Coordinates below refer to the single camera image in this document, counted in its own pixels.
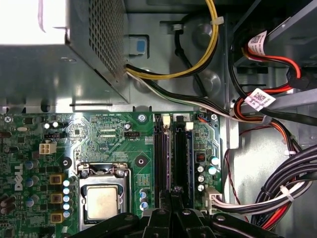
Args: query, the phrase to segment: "white label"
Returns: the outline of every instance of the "white label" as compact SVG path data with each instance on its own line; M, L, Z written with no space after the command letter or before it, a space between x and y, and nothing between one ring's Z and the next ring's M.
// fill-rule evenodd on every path
M22 191L23 190L23 185L22 185L22 181L23 181L23 164L20 164L19 166L15 166L14 167L15 172L15 186L14 186L14 191Z
M264 53L264 40L266 38L267 31L264 31L257 36L253 37L249 43L249 49L256 55L265 56Z
M255 110L260 111L273 103L276 99L267 94L260 88L254 90L244 101L253 107Z

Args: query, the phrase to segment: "yellow wire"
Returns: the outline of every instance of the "yellow wire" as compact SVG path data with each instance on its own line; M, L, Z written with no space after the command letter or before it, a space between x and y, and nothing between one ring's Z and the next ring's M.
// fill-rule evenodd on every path
M215 8L215 5L213 3L213 0L206 0L206 4L209 8L210 14L211 14L211 20L214 22L217 18L217 11ZM212 55L212 52L214 51L215 47L216 47L216 43L218 40L218 35L219 35L219 26L216 24L212 25L212 35L211 35L211 40L209 42L208 48L205 52L205 54L203 55L203 57L199 60L199 62L197 62L192 68L183 71L183 72L179 72L179 73L173 73L173 74L165 74L165 75L151 75L151 74L147 74L147 73L140 73L137 71L134 71L132 69L127 68L127 71L130 72L131 74L143 78L143 79L149 79L149 80L160 80L160 79L170 79L170 78L176 78L179 76L183 76L187 73L190 73L196 69L198 69L201 65L203 65L208 58Z

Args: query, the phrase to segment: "white wire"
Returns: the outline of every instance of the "white wire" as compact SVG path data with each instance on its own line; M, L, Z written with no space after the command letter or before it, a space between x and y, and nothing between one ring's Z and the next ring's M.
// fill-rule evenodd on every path
M229 115L226 115L226 114L224 114L224 113L221 113L221 112L219 112L217 109L215 109L215 108L213 108L213 107L210 107L210 106L208 106L208 105L202 104L202 103L197 103L197 102L192 102L192 101L186 101L186 100L180 100L180 99L174 99L174 98L168 97L168 96L166 96L166 95L162 95L162 94L160 94L159 92L157 92L154 88L152 88L150 85L148 85L146 82L144 82L142 79L140 79L139 77L137 77L137 76L135 76L135 75L133 75L133 74L131 74L131 73L129 73L129 72L127 72L127 74L128 74L129 76L131 76L133 79L135 79L135 80L139 81L140 83L142 83L143 85L145 85L147 88L149 88L152 92L154 92L156 95L158 95L158 96L161 97L161 98L164 98L164 99L166 99L166 100L173 101L173 102L182 102L182 103L184 103L184 104L190 104L190 105L199 106L199 107L201 107L201 108L205 108L205 109L207 109L207 110L209 110L209 111L211 111L211 112L214 112L214 113L216 113L216 114L218 114L218 115L220 115L220 116L223 116L223 117L225 117L225 118L229 118L229 119L231 119L231 120L236 120L236 121L245 122L244 120L240 120L240 119L237 119L237 118L233 118L233 117L231 117L231 116L229 116Z
M305 182L299 182L297 184L295 184L290 190L290 194L297 191L298 189L300 189L303 185L304 185ZM248 205L236 205L236 204L229 204L229 203L224 203L222 201L220 201L216 196L213 196L212 199L214 201L214 203L218 206L218 207L222 207L222 208L227 208L227 209L235 209L235 208L247 208L249 206L254 206L254 205L265 205L265 204L268 204L268 203L272 203L272 202L276 202L280 199L283 199L287 197L287 195L285 194L282 194L274 199L271 199L271 200L268 200L268 201L265 201L265 202L260 202L260 203L255 203L255 204L248 204Z

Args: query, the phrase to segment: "black ram slot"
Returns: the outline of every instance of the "black ram slot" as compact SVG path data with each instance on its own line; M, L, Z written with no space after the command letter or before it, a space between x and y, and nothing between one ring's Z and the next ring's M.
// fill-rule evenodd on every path
M160 115L155 115L154 125L154 202L159 207L159 192L167 188L167 147L168 137L163 131Z
M173 177L174 184L178 190L183 191L183 202L185 207L189 204L188 191L188 161L187 161L187 133L185 131L184 118L182 116L176 117L175 131L174 131L174 166Z

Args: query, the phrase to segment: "power connector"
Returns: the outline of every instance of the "power connector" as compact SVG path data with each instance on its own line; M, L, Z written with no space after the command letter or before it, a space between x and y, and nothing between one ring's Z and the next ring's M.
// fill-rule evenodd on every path
M210 215L213 215L219 212L218 209L213 207L213 196L218 196L222 199L222 194L218 192L214 187L206 187L205 195L203 196L203 201L205 203L206 209L209 211Z

